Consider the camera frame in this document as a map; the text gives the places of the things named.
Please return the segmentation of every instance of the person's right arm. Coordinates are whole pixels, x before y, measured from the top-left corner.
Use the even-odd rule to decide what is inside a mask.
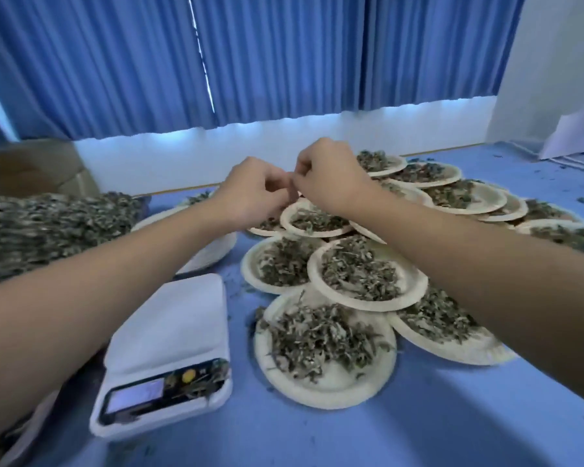
[[[383,238],[523,358],[584,397],[584,254],[383,190],[345,142],[299,155],[296,187]]]

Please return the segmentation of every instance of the forearm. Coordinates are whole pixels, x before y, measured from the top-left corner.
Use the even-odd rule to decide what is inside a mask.
[[[0,430],[57,388],[197,251],[229,232],[211,200],[0,284]]]
[[[349,210],[481,324],[584,396],[584,254],[368,187]]]

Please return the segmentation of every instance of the hand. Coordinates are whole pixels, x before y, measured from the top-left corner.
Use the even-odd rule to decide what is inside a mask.
[[[346,217],[350,204],[374,183],[343,140],[321,138],[301,151],[294,185],[320,209]]]
[[[235,165],[210,199],[221,206],[235,230],[277,217],[298,198],[290,174],[255,157]]]

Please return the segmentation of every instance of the person's left arm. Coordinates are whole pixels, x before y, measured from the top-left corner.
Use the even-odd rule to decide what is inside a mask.
[[[205,202],[0,283],[0,432],[33,409],[197,251],[296,199],[288,175],[249,157]]]

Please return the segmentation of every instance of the curtain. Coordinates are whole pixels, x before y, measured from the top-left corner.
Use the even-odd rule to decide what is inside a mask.
[[[362,109],[498,94],[524,0],[367,0]]]
[[[365,0],[192,0],[217,124],[359,109]]]
[[[0,0],[0,101],[22,139],[215,127],[188,0]]]

